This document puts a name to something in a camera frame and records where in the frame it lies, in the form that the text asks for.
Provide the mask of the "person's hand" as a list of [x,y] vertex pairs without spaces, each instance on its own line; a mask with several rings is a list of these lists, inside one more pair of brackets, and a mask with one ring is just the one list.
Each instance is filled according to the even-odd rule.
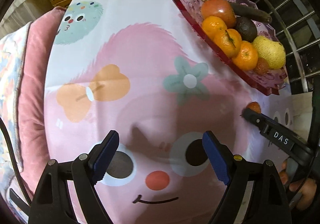
[[[287,159],[281,165],[281,171],[279,172],[279,176],[283,185],[286,185],[289,182],[289,176],[286,172],[287,168]],[[301,198],[296,204],[296,208],[298,210],[307,209],[313,202],[316,190],[317,183],[314,179],[308,178],[305,181],[300,180],[297,182],[293,182],[289,185],[289,190],[292,192],[301,193]]]

